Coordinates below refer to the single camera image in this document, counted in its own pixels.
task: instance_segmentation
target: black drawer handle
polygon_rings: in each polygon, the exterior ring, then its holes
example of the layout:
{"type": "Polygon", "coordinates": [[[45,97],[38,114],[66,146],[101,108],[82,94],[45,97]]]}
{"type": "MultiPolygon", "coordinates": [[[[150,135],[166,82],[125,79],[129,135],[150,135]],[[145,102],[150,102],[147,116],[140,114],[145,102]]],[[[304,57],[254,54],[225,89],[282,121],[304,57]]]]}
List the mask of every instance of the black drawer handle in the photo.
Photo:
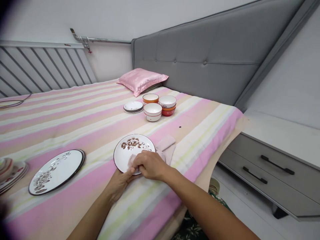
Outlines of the black drawer handle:
{"type": "Polygon", "coordinates": [[[261,158],[262,158],[263,160],[267,161],[268,163],[271,163],[272,165],[275,165],[276,167],[280,168],[281,170],[283,170],[283,171],[285,171],[285,172],[287,172],[287,173],[289,173],[289,174],[291,174],[291,175],[294,175],[294,171],[290,170],[289,168],[282,168],[282,167],[280,167],[279,165],[271,162],[268,157],[266,157],[266,156],[264,156],[264,155],[261,155],[261,158]]]}
{"type": "Polygon", "coordinates": [[[258,179],[260,182],[263,182],[264,184],[267,184],[268,181],[264,180],[263,178],[258,178],[256,175],[253,175],[251,172],[249,172],[249,169],[246,167],[243,167],[243,170],[245,170],[247,173],[251,174],[252,176],[254,176],[256,179],[258,179]]]}

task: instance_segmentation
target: orange bowl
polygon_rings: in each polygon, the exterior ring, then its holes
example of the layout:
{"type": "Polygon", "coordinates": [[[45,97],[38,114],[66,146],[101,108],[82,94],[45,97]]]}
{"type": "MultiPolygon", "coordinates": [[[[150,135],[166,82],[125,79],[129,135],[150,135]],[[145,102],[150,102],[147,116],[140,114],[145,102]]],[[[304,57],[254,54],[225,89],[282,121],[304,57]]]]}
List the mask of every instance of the orange bowl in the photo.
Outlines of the orange bowl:
{"type": "Polygon", "coordinates": [[[143,99],[143,102],[146,104],[159,102],[159,96],[157,94],[153,94],[153,93],[148,93],[148,94],[143,95],[142,99],[143,99]]]}
{"type": "Polygon", "coordinates": [[[171,111],[162,110],[162,115],[163,115],[163,116],[166,116],[166,117],[169,117],[169,116],[171,116],[172,114],[174,114],[175,110],[176,110],[176,109],[173,109],[173,110],[171,110],[171,111]]]}
{"type": "Polygon", "coordinates": [[[164,111],[171,111],[171,110],[175,109],[176,106],[177,106],[177,104],[175,104],[172,108],[162,108],[162,110],[164,110],[164,111]]]}

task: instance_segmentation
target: striped bed sheet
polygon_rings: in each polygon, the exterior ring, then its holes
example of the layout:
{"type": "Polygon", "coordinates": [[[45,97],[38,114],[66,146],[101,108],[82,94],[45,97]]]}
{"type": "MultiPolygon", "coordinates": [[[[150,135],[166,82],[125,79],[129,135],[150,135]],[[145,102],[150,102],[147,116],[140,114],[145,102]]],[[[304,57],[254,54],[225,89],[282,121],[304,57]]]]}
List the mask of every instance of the striped bed sheet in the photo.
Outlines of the striped bed sheet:
{"type": "MultiPolygon", "coordinates": [[[[113,151],[123,137],[142,134],[156,145],[171,134],[177,144],[171,165],[194,182],[243,116],[235,107],[160,87],[150,93],[175,96],[176,111],[148,122],[143,112],[123,111],[126,102],[142,102],[142,95],[135,98],[116,80],[33,94],[0,110],[1,157],[29,164],[26,176],[2,196],[16,239],[66,239],[116,170],[113,151]],[[79,173],[55,191],[30,195],[38,169],[70,149],[87,154],[79,173]]],[[[153,239],[180,203],[166,184],[139,178],[112,207],[98,239],[153,239]]]]}

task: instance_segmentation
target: white tile floor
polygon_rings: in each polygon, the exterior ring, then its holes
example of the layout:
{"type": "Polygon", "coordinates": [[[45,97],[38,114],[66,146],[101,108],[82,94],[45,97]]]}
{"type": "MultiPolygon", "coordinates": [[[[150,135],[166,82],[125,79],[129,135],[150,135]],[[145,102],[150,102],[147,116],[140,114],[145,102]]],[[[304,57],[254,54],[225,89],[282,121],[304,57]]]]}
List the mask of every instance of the white tile floor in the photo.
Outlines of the white tile floor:
{"type": "Polygon", "coordinates": [[[291,216],[278,220],[268,199],[221,165],[216,165],[212,177],[220,183],[219,196],[261,240],[320,239],[320,221],[298,222],[291,216]]]}

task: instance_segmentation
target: white wall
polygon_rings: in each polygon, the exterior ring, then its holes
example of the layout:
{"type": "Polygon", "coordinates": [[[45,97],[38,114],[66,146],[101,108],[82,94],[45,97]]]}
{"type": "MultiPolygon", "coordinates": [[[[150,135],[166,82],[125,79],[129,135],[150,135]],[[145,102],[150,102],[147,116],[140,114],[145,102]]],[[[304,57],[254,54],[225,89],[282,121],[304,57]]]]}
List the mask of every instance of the white wall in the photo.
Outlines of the white wall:
{"type": "Polygon", "coordinates": [[[320,7],[246,107],[320,129],[320,7]]]}
{"type": "MultiPolygon", "coordinates": [[[[88,37],[132,40],[252,0],[20,0],[1,40],[74,43],[70,28],[88,37]]],[[[130,45],[90,44],[98,81],[132,70],[130,45]]]]}

